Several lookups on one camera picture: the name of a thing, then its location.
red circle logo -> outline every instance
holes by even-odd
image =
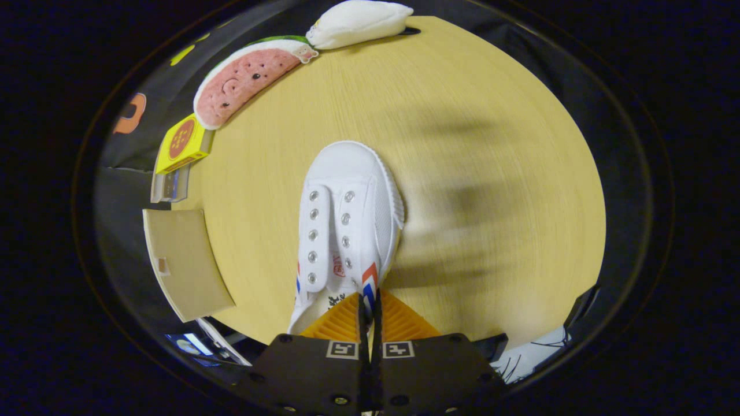
[[[177,158],[185,149],[190,136],[192,136],[193,128],[195,127],[195,120],[190,119],[182,123],[178,131],[175,132],[175,136],[172,137],[172,142],[169,144],[169,158]]]

white sneaker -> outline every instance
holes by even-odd
[[[288,333],[300,334],[355,292],[371,316],[404,216],[393,177],[373,149],[338,141],[319,152],[300,197],[298,275]]]

round table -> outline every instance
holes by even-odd
[[[298,203],[318,152],[374,148],[407,224],[384,288],[442,333],[501,332],[508,347],[561,326],[596,283],[605,245],[599,175],[581,132],[534,75],[446,21],[324,51],[255,96],[192,165],[235,307],[214,318],[264,343],[288,326]]]

stuffed toy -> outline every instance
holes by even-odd
[[[397,35],[414,9],[385,1],[348,0],[327,10],[306,34],[316,49],[335,49]]]
[[[327,10],[306,36],[273,36],[237,50],[208,73],[192,106],[207,130],[223,126],[252,97],[298,64],[334,49],[397,35],[410,7],[385,1],[348,0]]]
[[[201,83],[192,102],[195,117],[206,129],[216,130],[263,88],[316,56],[302,36],[265,38],[239,49]]]

pink watermelon flesh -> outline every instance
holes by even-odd
[[[247,53],[208,82],[195,111],[206,124],[221,126],[249,99],[299,63],[298,58],[281,49]]]

